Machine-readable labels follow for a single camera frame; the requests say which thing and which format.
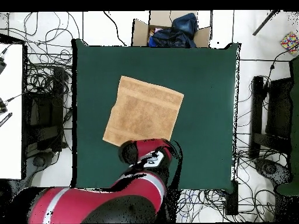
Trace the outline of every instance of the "metal rod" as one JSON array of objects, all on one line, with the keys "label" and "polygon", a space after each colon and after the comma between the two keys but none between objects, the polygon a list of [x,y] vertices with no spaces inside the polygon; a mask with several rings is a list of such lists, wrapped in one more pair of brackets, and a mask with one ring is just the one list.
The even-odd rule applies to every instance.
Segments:
[{"label": "metal rod", "polygon": [[259,31],[263,28],[263,26],[271,19],[272,16],[274,16],[277,12],[280,12],[280,10],[273,10],[271,13],[266,17],[266,19],[262,22],[262,24],[258,27],[258,29],[255,30],[255,32],[252,34],[256,36]]}]

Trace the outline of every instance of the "floor tile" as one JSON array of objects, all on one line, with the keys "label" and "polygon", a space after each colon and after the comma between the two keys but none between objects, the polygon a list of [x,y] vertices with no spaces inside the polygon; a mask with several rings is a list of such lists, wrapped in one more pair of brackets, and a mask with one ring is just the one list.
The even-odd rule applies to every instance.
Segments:
[{"label": "floor tile", "polygon": [[[276,55],[285,51],[280,44],[284,36],[290,31],[298,34],[298,18],[290,12],[281,11],[253,36],[253,32],[269,13],[270,10],[235,10],[234,42],[242,43],[242,59],[273,60]],[[294,57],[285,53],[279,59],[290,60]]]},{"label": "floor tile", "polygon": [[8,14],[0,13],[0,33],[8,35],[7,29],[8,28]]},{"label": "floor tile", "polygon": [[232,42],[232,13],[233,10],[213,11],[213,36],[211,48],[225,48]]},{"label": "floor tile", "polygon": [[[106,12],[114,20],[119,38],[126,46],[131,46],[133,19],[148,23],[149,11]],[[123,46],[117,38],[114,23],[103,11],[84,12],[84,41],[90,46]]]}]

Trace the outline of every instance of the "brown towel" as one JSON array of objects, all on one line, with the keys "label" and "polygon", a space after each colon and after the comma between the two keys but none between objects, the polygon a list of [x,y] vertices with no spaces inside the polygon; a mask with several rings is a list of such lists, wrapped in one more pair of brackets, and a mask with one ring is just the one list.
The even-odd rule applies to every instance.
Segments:
[{"label": "brown towel", "polygon": [[116,146],[128,140],[170,140],[183,97],[172,89],[121,76],[103,140]]}]

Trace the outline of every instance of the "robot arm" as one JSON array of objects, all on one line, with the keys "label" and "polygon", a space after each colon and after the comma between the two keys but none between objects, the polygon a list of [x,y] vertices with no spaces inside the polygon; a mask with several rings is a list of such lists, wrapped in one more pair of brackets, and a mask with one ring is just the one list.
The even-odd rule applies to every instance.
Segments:
[{"label": "robot arm", "polygon": [[6,220],[45,224],[152,223],[166,194],[172,158],[169,147],[162,139],[124,143],[119,155],[129,168],[109,190],[26,188],[13,199]]}]

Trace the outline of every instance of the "green table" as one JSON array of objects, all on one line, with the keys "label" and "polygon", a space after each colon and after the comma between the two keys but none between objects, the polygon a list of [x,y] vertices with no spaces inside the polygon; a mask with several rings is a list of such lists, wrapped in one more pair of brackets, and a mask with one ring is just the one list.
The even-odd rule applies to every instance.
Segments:
[{"label": "green table", "polygon": [[[179,187],[231,192],[238,49],[238,44],[227,49],[97,47],[76,40],[76,186],[110,187],[127,168],[118,147],[102,140],[124,75],[185,95],[172,134],[183,150]],[[171,177],[176,167],[173,161]]]}]

